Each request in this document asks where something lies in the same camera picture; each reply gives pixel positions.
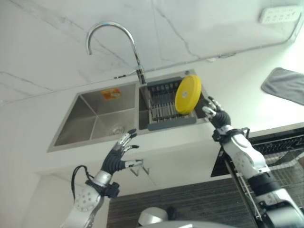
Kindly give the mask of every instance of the wall socket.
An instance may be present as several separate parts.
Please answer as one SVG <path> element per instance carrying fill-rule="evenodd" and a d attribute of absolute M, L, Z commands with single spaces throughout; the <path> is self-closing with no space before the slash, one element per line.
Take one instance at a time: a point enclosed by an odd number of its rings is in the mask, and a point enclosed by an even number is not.
<path fill-rule="evenodd" d="M 259 22 L 262 24 L 274 24 L 293 22 L 298 20 L 302 13 L 302 6 L 280 6 L 263 9 Z"/>

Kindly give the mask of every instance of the cabinet door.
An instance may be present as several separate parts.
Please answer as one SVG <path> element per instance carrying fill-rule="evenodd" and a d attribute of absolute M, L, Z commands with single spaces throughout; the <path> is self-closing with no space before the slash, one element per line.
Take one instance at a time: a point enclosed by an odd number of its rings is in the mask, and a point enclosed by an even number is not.
<path fill-rule="evenodd" d="M 218 180 L 211 178 L 220 145 L 212 139 L 169 148 L 144 157 L 144 166 L 158 189 Z"/>
<path fill-rule="evenodd" d="M 88 168 L 89 173 L 94 176 L 100 170 L 101 164 L 100 162 L 95 162 L 88 164 L 86 166 Z M 73 170 L 74 168 L 71 168 L 69 171 L 57 173 L 56 175 L 67 181 L 71 181 Z M 149 176 L 146 175 L 146 173 L 142 168 L 134 167 L 133 170 L 135 173 L 138 174 L 138 176 L 133 174 L 130 171 L 130 169 L 125 169 L 116 172 L 112 177 L 111 183 L 115 181 L 120 185 L 119 196 L 151 191 L 156 189 L 156 186 L 153 184 Z M 85 181 L 86 181 L 86 175 L 84 170 L 81 168 L 76 175 L 75 184 L 84 186 Z"/>

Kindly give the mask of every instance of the gray cloth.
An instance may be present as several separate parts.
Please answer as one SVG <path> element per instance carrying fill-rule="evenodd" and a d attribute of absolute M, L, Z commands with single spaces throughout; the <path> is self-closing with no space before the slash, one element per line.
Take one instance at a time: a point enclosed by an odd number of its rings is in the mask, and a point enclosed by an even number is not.
<path fill-rule="evenodd" d="M 304 74 L 278 67 L 261 88 L 268 94 L 304 105 Z"/>

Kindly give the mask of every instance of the sticker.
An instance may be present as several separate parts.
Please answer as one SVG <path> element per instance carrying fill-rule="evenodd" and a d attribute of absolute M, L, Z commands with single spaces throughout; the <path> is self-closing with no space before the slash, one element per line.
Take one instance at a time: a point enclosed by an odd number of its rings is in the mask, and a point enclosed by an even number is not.
<path fill-rule="evenodd" d="M 106 101 L 114 100 L 122 96 L 119 88 L 106 89 L 100 92 Z"/>
<path fill-rule="evenodd" d="M 187 91 L 184 91 L 184 92 L 182 92 L 182 94 L 181 94 L 182 98 L 186 98 L 187 95 L 188 95 Z"/>

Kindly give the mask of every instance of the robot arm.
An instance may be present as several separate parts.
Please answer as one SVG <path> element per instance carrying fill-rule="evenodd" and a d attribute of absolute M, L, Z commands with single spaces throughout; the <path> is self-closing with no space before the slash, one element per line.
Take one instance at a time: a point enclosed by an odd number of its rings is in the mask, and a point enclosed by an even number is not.
<path fill-rule="evenodd" d="M 304 227 L 304 214 L 271 175 L 263 155 L 256 151 L 241 129 L 231 126 L 229 115 L 212 97 L 203 111 L 216 128 L 213 139 L 219 142 L 255 193 L 264 210 L 263 221 L 270 228 Z"/>
<path fill-rule="evenodd" d="M 122 136 L 108 153 L 101 170 L 93 179 L 88 178 L 86 186 L 74 199 L 74 206 L 61 228 L 90 228 L 94 217 L 101 208 L 104 197 L 117 197 L 119 184 L 110 184 L 116 171 L 142 165 L 142 160 L 122 161 L 121 158 L 129 149 L 138 148 L 136 145 L 127 146 L 128 142 L 136 136 L 136 129 L 130 130 Z"/>

